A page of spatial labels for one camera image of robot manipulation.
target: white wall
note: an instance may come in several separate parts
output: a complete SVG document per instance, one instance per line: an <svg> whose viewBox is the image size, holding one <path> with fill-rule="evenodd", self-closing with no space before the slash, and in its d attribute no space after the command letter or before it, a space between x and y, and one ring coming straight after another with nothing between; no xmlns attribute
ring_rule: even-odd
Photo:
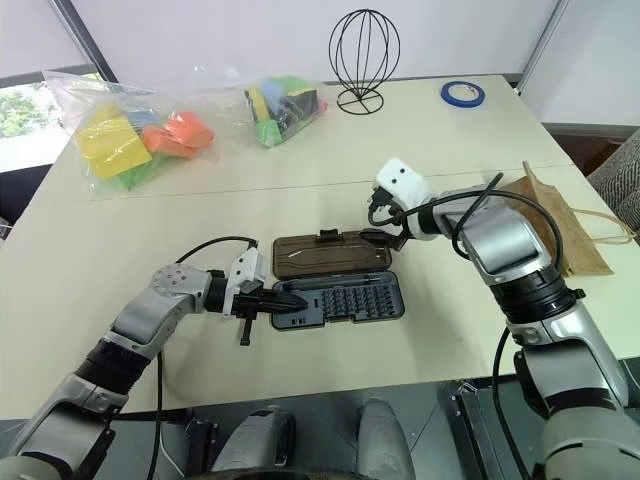
<svg viewBox="0 0 640 480"><path fill-rule="evenodd" d="M555 0L74 0L121 83L171 82L194 66L333 80L335 23L357 8L396 24L396 77L521 73Z"/></svg>
<svg viewBox="0 0 640 480"><path fill-rule="evenodd" d="M47 0L0 1L0 78L86 63Z"/></svg>
<svg viewBox="0 0 640 480"><path fill-rule="evenodd" d="M522 99L541 122L640 126L640 1L570 0Z"/></svg>

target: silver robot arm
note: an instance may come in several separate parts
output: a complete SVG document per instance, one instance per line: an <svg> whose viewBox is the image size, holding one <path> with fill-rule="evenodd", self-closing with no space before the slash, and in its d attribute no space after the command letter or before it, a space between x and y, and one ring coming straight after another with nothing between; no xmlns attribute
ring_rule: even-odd
<svg viewBox="0 0 640 480"><path fill-rule="evenodd" d="M398 213L438 198L397 159L378 173L374 190L370 220L383 205ZM396 223L409 238L451 238L475 197L400 215ZM580 300L584 293L565 285L535 230L502 198L480 204L459 240L522 347L514 359L518 380L528 404L548 419L541 458L546 478L640 478L640 428L624 413L626 379Z"/></svg>
<svg viewBox="0 0 640 480"><path fill-rule="evenodd" d="M248 345L257 312L306 308L295 295L263 289L265 274L255 247L236 259L229 279L186 264L158 270L22 429L10 457L0 460L0 480L93 478L115 437L112 418L185 315L212 311L245 318Z"/></svg>

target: case lid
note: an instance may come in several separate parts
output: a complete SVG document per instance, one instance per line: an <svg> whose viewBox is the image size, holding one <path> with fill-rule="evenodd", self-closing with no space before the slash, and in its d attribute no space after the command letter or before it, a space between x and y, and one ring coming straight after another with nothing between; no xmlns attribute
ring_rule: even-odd
<svg viewBox="0 0 640 480"><path fill-rule="evenodd" d="M320 235L281 237L273 242L273 274L281 280L310 275L374 272L391 265L387 245L374 245L361 232L321 230Z"/></svg>

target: paper bag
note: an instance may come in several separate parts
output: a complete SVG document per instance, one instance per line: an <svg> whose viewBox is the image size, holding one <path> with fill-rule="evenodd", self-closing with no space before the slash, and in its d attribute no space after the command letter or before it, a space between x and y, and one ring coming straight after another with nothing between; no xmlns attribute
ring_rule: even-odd
<svg viewBox="0 0 640 480"><path fill-rule="evenodd" d="M546 185L536 178L527 162L523 163L525 177L502 187L502 190L520 193L537 201L555 219L564 245L562 275L611 275L613 271L598 253L593 240L584 231L571 207L564 201L560 192L552 185ZM533 208L517 200L508 200L509 204L521 212L536 230L545 247L555 256L553 232L543 217Z"/></svg>

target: screwdriver bit set case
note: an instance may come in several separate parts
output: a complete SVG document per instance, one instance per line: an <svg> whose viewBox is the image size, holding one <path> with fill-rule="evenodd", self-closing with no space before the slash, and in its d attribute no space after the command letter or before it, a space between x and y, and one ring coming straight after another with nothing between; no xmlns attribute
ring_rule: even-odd
<svg viewBox="0 0 640 480"><path fill-rule="evenodd" d="M295 293L308 308L273 314L279 330L322 327L327 322L390 320L404 314L398 278L388 246L363 239L360 232L323 230L320 235L278 238L273 243L274 290Z"/></svg>

